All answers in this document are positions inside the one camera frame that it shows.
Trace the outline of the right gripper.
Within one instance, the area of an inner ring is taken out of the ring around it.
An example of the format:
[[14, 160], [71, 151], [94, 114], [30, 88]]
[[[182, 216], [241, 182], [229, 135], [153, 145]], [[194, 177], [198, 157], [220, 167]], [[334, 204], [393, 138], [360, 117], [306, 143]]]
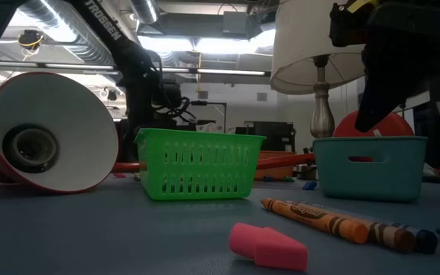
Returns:
[[367, 75], [355, 127], [369, 131], [440, 68], [440, 0], [350, 0], [334, 4], [335, 47], [365, 44]]

